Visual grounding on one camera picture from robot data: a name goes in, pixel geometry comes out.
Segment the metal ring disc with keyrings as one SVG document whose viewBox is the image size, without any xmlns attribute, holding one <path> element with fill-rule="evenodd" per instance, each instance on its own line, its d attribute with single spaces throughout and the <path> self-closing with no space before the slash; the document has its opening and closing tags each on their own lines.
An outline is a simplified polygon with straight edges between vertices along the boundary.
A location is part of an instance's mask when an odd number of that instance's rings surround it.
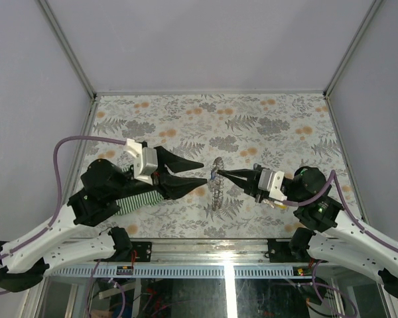
<svg viewBox="0 0 398 318">
<path fill-rule="evenodd" d="M 224 161 L 222 157 L 219 156 L 214 160 L 211 171 L 212 170 L 215 170 L 217 172 L 217 175 L 216 178 L 214 180 L 210 180 L 209 183 L 210 192 L 212 194 L 211 207 L 212 211 L 217 211 L 221 208 L 224 201 L 224 178 L 218 175 L 218 170 L 224 170 Z"/>
</svg>

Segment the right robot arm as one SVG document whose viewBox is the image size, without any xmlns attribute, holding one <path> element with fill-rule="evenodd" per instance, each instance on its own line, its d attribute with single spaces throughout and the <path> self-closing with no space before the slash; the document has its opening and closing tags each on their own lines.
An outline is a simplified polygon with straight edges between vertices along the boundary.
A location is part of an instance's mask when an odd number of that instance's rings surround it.
<svg viewBox="0 0 398 318">
<path fill-rule="evenodd" d="M 218 174 L 240 187 L 258 203 L 294 208 L 302 224 L 289 242 L 296 261 L 322 260 L 371 278 L 398 299 L 398 241 L 352 214 L 343 196 L 330 197 L 337 185 L 318 168 L 303 166 L 293 178 L 256 164 L 253 169 L 220 170 Z"/>
</svg>

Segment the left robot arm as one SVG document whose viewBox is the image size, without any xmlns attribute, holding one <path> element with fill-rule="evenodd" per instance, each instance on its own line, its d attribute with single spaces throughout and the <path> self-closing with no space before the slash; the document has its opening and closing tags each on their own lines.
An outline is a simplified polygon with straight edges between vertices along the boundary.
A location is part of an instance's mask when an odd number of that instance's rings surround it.
<svg viewBox="0 0 398 318">
<path fill-rule="evenodd" d="M 132 243 L 121 227 L 112 227 L 83 242 L 66 240 L 116 215 L 121 209 L 117 204 L 120 199 L 155 193 L 163 200 L 176 200 L 207 182 L 204 178 L 177 175 L 203 168 L 202 163 L 133 139 L 123 146 L 133 158 L 127 171 L 109 160 L 93 161 L 81 176 L 82 189 L 58 207 L 49 220 L 18 239 L 0 241 L 0 294 L 28 290 L 44 277 L 72 264 L 92 260 L 122 262 L 131 258 Z"/>
</svg>

